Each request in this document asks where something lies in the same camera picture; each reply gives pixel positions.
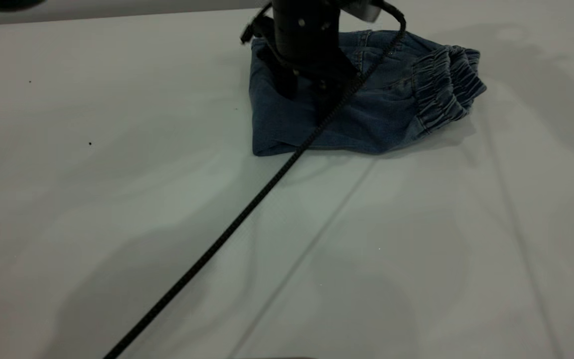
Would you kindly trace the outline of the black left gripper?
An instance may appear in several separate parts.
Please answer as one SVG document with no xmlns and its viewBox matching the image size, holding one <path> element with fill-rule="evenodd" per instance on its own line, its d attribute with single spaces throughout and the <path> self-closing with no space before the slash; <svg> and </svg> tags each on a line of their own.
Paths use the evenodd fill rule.
<svg viewBox="0 0 574 359">
<path fill-rule="evenodd" d="M 282 97 L 293 100 L 298 78 L 313 82 L 316 125 L 337 106 L 343 87 L 355 78 L 357 68 L 339 47 L 339 16 L 257 17 L 257 39 L 262 42 L 257 59 L 268 66 Z"/>
</svg>

